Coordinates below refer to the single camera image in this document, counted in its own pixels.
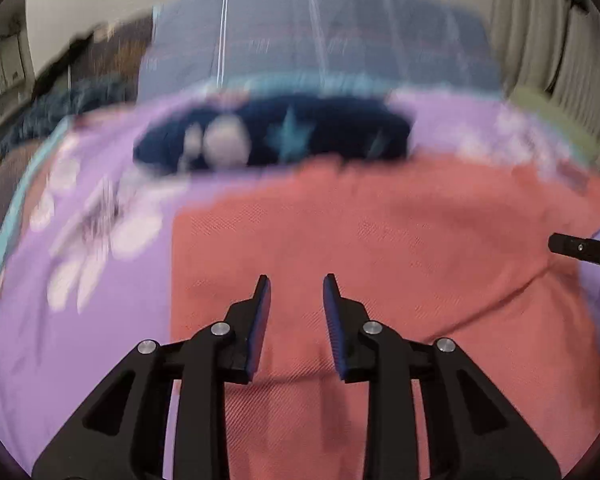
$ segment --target black tool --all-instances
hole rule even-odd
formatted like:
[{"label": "black tool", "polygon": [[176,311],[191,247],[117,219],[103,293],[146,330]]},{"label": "black tool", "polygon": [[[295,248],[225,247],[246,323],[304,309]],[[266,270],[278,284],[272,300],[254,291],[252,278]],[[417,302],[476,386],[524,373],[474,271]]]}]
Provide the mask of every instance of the black tool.
[{"label": "black tool", "polygon": [[[418,479],[411,378],[422,388],[431,480],[560,479],[554,457],[451,339],[402,339],[370,321],[362,303],[342,298],[332,274],[323,292],[340,376],[370,383],[364,480]],[[224,383],[251,381],[269,304],[261,276],[253,297],[232,304],[224,321],[176,344],[142,341],[60,429],[32,478],[160,480],[171,390],[182,379],[173,479],[229,480]]]},{"label": "black tool", "polygon": [[432,480],[557,480],[549,450],[496,386],[449,338],[403,339],[323,283],[333,359],[347,383],[369,382],[365,480],[417,480],[411,380],[420,381]]},{"label": "black tool", "polygon": [[158,480],[173,381],[182,379],[174,480],[227,480],[224,383],[247,384],[260,361],[270,283],[191,339],[142,341],[102,380],[45,448],[34,480]]},{"label": "black tool", "polygon": [[554,233],[549,237],[549,250],[555,254],[600,265],[600,240]]}]

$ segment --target salmon pink cloth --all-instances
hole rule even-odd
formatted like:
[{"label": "salmon pink cloth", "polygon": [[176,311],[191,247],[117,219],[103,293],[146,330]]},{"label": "salmon pink cloth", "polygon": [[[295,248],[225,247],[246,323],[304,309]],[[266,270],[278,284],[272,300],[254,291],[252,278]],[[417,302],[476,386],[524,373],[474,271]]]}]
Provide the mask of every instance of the salmon pink cloth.
[{"label": "salmon pink cloth", "polygon": [[[400,166],[319,160],[173,226],[174,340],[272,283],[260,370],[228,386],[232,478],[362,478],[367,392],[333,367],[322,279],[404,338],[455,339],[566,473],[600,432],[600,354],[576,262],[553,232],[600,228],[600,180],[580,192],[449,156]],[[421,439],[424,434],[419,431]],[[421,474],[428,461],[421,450]]]}]

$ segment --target teal star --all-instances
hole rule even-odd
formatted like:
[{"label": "teal star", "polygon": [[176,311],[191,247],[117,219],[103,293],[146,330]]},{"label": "teal star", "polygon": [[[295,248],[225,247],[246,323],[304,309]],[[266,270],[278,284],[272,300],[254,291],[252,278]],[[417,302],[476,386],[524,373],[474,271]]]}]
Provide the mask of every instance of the teal star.
[{"label": "teal star", "polygon": [[315,124],[302,126],[296,121],[296,115],[289,107],[282,124],[272,125],[267,129],[265,143],[278,151],[279,162],[297,162],[309,153],[309,138],[313,130]]},{"label": "teal star", "polygon": [[380,157],[384,153],[388,143],[388,139],[384,137],[382,130],[380,130],[374,137],[371,147],[369,147],[368,151],[366,152],[366,158]]}]

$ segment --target white flower print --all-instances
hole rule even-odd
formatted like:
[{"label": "white flower print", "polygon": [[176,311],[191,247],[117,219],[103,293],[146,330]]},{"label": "white flower print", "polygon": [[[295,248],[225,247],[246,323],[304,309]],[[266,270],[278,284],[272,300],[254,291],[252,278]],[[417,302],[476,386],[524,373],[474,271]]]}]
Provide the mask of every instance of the white flower print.
[{"label": "white flower print", "polygon": [[49,173],[46,189],[29,217],[29,228],[32,231],[44,230],[54,217],[56,204],[53,193],[66,194],[75,189],[80,173],[80,161],[70,156],[70,153],[78,144],[78,136],[68,134],[58,148],[57,159]]},{"label": "white flower print", "polygon": [[496,118],[496,133],[509,136],[520,134],[526,129],[526,117],[508,106],[503,106]]},{"label": "white flower print", "polygon": [[67,222],[50,249],[52,256],[61,259],[46,290],[51,310],[64,310],[77,284],[76,306],[81,313],[109,257],[128,261],[139,256],[162,227],[160,201],[186,186],[187,181],[179,177],[154,178],[136,167],[122,176],[117,189],[110,178],[100,180],[83,210]]},{"label": "white flower print", "polygon": [[457,139],[458,157],[478,164],[491,165],[493,163],[492,149],[482,140],[482,134],[476,128],[460,123],[452,128],[450,133],[453,138]]},{"label": "white flower print", "polygon": [[534,153],[531,147],[520,136],[511,136],[507,139],[500,153],[501,157],[512,166],[528,164],[534,160]]},{"label": "white flower print", "polygon": [[210,168],[240,168],[247,165],[251,139],[241,118],[234,115],[216,117],[206,127],[202,153]]}]

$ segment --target metal screw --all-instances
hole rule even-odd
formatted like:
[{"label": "metal screw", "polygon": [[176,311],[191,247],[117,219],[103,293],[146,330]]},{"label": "metal screw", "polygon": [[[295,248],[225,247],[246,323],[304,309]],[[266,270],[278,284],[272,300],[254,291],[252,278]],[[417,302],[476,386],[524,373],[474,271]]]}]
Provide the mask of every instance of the metal screw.
[{"label": "metal screw", "polygon": [[453,339],[449,339],[448,337],[438,339],[438,341],[436,341],[436,346],[438,347],[438,350],[445,353],[453,352],[456,349],[456,343]]},{"label": "metal screw", "polygon": [[211,333],[213,335],[227,335],[229,330],[231,330],[231,327],[224,321],[214,323],[214,325],[211,327]]},{"label": "metal screw", "polygon": [[145,339],[138,345],[138,351],[141,354],[151,354],[156,348],[158,348],[158,345],[151,339]]},{"label": "metal screw", "polygon": [[362,330],[365,334],[376,335],[382,332],[382,325],[377,321],[367,321],[363,326]]}]

